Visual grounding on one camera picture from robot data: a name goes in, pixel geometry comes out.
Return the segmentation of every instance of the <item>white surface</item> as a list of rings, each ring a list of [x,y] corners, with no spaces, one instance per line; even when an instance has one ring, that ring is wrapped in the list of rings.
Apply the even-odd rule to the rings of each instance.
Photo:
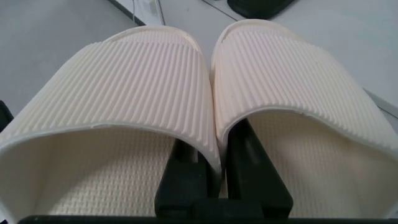
[[[124,6],[131,13],[134,11],[132,0],[116,0]],[[155,7],[150,7],[149,2],[155,4]],[[135,0],[136,10],[134,11],[137,18],[139,18],[147,26],[161,26],[162,15],[157,0]]]
[[[206,0],[234,20],[226,0]],[[398,117],[398,1],[298,0],[272,19],[329,51],[375,103]]]
[[[82,47],[136,24],[107,0],[0,0],[0,100],[17,115]]]
[[[290,217],[395,214],[398,137],[327,51],[276,23],[239,21],[217,41],[211,71],[221,157],[249,116],[293,197]]]

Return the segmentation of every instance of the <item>black plastic stand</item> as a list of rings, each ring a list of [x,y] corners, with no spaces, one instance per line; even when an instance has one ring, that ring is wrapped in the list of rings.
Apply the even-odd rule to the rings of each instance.
[[[0,132],[6,128],[6,126],[14,119],[10,110],[4,104],[3,101],[0,100]]]

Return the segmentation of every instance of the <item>slipper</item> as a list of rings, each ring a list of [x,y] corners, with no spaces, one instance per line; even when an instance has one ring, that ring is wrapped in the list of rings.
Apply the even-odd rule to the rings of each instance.
[[[293,198],[290,217],[398,211],[397,135],[328,52],[276,23],[240,21],[218,39],[210,77],[221,160],[248,118]]]
[[[138,27],[67,61],[0,134],[0,210],[155,216],[174,138],[221,177],[211,87],[197,43]]]

